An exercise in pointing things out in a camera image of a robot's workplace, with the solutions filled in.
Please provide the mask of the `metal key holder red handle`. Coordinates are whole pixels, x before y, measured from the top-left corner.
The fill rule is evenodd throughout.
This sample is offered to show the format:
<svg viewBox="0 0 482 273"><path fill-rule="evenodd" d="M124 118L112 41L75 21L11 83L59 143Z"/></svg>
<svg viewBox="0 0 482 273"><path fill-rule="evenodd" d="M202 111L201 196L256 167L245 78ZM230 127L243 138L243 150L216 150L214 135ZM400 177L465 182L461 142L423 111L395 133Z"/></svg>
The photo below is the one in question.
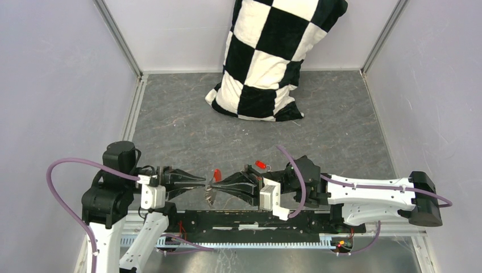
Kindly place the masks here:
<svg viewBox="0 0 482 273"><path fill-rule="evenodd" d="M215 169L213 177L209 181L208 185L205 188L205 200L210 209L214 208L215 197L217 195L217 191L214 188L215 184L222 181L222 173L221 170Z"/></svg>

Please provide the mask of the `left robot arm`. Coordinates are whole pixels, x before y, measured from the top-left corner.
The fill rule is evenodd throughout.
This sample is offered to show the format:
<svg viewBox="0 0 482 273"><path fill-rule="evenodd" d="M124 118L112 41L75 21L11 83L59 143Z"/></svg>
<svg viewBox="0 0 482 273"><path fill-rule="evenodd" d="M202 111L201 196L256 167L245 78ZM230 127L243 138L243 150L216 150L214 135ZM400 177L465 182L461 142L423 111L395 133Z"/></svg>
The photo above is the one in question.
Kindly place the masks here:
<svg viewBox="0 0 482 273"><path fill-rule="evenodd" d="M138 167L141 155L133 142L109 144L102 155L106 169L98 171L82 196L81 218L93 232L89 241L96 244L88 266L93 272L142 272L161 235L178 226L171 199L205 185L205 178L171 166ZM122 231L136 193L147 214L134 242L120 255Z"/></svg>

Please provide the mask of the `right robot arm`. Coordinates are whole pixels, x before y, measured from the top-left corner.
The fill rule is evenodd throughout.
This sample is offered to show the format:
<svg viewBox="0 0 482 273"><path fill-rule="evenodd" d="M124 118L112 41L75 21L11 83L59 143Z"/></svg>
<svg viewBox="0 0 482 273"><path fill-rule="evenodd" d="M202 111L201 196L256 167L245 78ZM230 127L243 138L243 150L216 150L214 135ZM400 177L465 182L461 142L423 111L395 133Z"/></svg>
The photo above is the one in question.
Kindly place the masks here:
<svg viewBox="0 0 482 273"><path fill-rule="evenodd" d="M216 181L205 190L213 205L218 192L230 194L282 221L297 217L281 205L281 196L294 193L302 208L328 206L329 227L343 232L349 226L404 218L411 225L440 227L441 204L434 183L421 171L388 180L354 179L322 173L307 156L290 159L284 170L260 173L246 165L244 170Z"/></svg>

